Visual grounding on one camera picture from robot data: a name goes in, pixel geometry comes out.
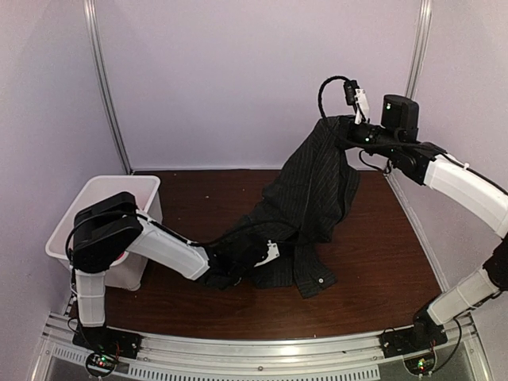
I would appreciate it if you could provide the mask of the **dark pinstriped shirt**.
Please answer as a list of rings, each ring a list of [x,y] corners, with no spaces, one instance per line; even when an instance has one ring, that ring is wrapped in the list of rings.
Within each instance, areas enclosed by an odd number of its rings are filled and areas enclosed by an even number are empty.
[[[345,149],[337,147],[338,118],[317,122],[277,177],[264,187],[252,211],[221,236],[249,227],[278,245],[278,259],[241,279],[252,280],[258,288],[296,285],[303,298],[312,298],[337,281],[319,260],[316,246],[332,240],[360,183],[360,174],[348,164]]]

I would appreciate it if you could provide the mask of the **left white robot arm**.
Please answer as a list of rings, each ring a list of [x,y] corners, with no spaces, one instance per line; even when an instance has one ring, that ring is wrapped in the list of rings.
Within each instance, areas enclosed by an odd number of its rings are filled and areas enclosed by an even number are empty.
[[[96,352],[114,346],[106,324],[106,273],[125,253],[137,254],[177,271],[186,279],[226,288],[252,269],[279,258],[273,241],[241,227],[210,243],[199,243],[161,225],[121,192],[80,210],[67,236],[83,339]]]

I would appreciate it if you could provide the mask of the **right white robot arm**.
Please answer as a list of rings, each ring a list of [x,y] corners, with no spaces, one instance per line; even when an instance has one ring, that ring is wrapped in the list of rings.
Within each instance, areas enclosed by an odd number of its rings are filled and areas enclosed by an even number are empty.
[[[501,239],[479,269],[416,313],[406,341],[421,351],[437,338],[438,326],[507,290],[507,192],[445,149],[418,141],[419,106],[411,99],[385,95],[380,125],[370,122],[364,90],[347,90],[345,99],[355,112],[340,136],[347,147],[387,158],[408,179],[469,210]]]

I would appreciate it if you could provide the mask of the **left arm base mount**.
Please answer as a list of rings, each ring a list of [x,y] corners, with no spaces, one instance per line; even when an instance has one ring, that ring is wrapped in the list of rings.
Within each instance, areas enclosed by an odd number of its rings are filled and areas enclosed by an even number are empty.
[[[141,340],[141,335],[138,333],[111,329],[105,325],[84,327],[79,322],[72,343],[101,354],[136,359]]]

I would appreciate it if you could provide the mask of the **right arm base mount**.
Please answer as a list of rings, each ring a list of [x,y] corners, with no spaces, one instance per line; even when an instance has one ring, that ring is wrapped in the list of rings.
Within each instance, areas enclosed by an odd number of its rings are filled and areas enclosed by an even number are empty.
[[[437,325],[426,311],[418,311],[412,326],[404,329],[388,328],[378,335],[385,358],[403,356],[431,349],[432,345],[448,342],[443,325]]]

